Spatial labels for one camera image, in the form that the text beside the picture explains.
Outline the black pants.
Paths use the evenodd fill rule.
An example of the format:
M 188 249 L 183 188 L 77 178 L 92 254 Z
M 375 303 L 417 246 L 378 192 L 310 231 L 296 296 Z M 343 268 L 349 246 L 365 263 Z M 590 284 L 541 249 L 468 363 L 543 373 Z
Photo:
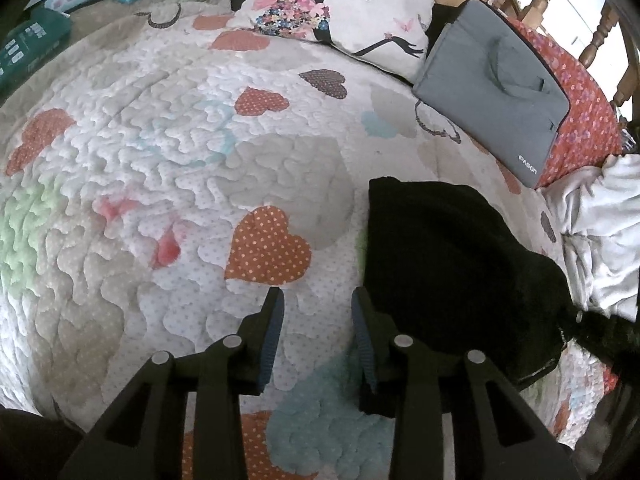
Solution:
M 575 333 L 565 274 L 482 194 L 382 177 L 368 199 L 363 286 L 401 333 L 450 356 L 480 350 L 518 390 L 558 366 Z

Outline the white crumpled sheet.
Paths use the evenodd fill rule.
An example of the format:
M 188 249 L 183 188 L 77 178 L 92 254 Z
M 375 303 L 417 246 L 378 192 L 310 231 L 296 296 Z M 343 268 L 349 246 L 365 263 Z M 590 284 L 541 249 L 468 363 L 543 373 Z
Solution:
M 541 191 L 560 232 L 574 303 L 639 318 L 639 156 L 608 156 Z

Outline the heart pattern quilted bedspread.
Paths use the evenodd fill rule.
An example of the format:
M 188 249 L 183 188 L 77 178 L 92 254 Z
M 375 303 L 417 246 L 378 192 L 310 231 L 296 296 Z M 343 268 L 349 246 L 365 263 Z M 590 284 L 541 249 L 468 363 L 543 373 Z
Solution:
M 348 300 L 373 178 L 466 184 L 559 259 L 544 198 L 392 76 L 171 4 L 94 32 L 1 110 L 1 401 L 89 427 L 156 350 L 206 348 L 271 285 L 285 320 L 242 405 L 255 479 L 378 479 Z

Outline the red floral pillow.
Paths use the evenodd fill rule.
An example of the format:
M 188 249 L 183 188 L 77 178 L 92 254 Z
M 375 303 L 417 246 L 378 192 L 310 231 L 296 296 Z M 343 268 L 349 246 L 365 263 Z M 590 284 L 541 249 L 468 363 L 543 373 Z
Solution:
M 585 166 L 600 166 L 623 153 L 620 128 L 610 101 L 588 70 L 553 39 L 511 18 L 509 23 L 550 67 L 570 101 L 549 153 L 540 188 Z

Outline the grey laptop bag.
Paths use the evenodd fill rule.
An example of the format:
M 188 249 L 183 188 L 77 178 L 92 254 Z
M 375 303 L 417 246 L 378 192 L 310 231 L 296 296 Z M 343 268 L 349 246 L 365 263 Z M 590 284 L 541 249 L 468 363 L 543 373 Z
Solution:
M 536 188 L 570 111 L 551 68 L 482 0 L 435 4 L 426 36 L 413 94 Z

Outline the green cardboard box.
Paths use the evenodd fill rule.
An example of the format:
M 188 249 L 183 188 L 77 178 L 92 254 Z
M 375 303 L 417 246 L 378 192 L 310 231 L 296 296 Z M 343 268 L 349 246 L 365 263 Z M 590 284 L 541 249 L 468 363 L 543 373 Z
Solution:
M 68 44 L 67 14 L 38 6 L 29 20 L 9 32 L 1 48 L 1 93 L 13 91 Z

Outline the floral girl print pillow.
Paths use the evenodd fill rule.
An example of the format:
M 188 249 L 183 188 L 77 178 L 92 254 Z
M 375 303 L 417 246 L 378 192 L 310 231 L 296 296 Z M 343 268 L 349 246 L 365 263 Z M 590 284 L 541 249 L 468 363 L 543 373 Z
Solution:
M 406 81 L 428 47 L 435 0 L 245 0 L 232 27 L 326 44 Z

